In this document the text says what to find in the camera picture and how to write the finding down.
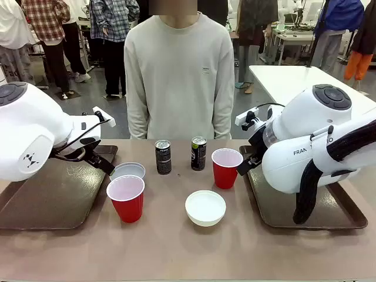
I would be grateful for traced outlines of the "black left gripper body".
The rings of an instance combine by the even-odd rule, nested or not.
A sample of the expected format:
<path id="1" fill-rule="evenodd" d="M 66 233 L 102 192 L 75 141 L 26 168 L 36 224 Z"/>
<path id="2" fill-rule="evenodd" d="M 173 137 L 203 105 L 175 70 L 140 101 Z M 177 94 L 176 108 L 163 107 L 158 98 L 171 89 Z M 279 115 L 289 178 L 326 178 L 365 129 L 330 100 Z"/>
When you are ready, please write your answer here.
<path id="1" fill-rule="evenodd" d="M 84 145 L 84 147 L 77 149 L 76 151 L 63 156 L 56 150 L 50 153 L 50 158 L 63 160 L 66 162 L 81 162 L 85 161 L 90 165 L 100 165 L 102 163 L 102 157 L 95 152 L 96 147 L 100 143 L 100 140 L 95 141 L 91 144 Z"/>

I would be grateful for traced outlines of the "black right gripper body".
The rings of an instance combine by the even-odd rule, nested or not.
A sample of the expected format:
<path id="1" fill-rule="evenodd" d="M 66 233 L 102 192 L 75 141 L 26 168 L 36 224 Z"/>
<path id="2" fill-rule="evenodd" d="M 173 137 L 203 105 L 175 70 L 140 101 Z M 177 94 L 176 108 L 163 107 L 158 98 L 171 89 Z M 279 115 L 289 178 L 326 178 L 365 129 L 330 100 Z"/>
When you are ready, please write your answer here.
<path id="1" fill-rule="evenodd" d="M 263 140 L 264 130 L 264 127 L 258 128 L 249 138 L 249 143 L 253 148 L 253 152 L 250 156 L 250 161 L 254 165 L 259 165 L 262 162 L 262 158 L 268 149 Z"/>

